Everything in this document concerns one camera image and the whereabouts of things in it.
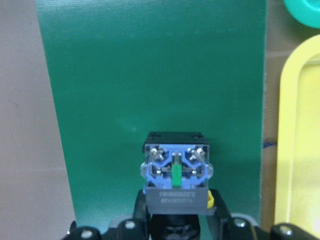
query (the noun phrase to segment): yellow plastic container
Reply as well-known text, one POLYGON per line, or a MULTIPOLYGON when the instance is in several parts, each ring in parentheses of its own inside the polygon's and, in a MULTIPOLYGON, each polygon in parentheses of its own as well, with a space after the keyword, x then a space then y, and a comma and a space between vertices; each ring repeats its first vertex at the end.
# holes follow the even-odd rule
POLYGON ((275 223, 320 238, 320 35, 302 43, 281 75, 275 223))

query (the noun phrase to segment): silver screw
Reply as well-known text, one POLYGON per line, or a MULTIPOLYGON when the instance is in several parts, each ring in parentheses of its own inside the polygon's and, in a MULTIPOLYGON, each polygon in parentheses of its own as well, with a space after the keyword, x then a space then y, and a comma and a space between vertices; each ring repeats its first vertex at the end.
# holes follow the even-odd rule
POLYGON ((92 231, 90 231, 90 230, 83 230, 82 231, 82 233, 81 233, 81 238, 83 238, 83 239, 89 239, 89 238, 91 238, 92 237, 92 235, 93 235, 93 232, 92 231))
POLYGON ((285 225, 280 226, 280 231, 282 234, 287 235, 287 236, 291 236, 293 234, 292 229, 288 226, 285 226, 285 225))
POLYGON ((235 218, 234 224, 239 228, 243 228, 247 225, 246 221, 243 220, 242 218, 235 218))
POLYGON ((134 229, 136 224, 134 221, 126 221, 124 226, 126 229, 134 229))

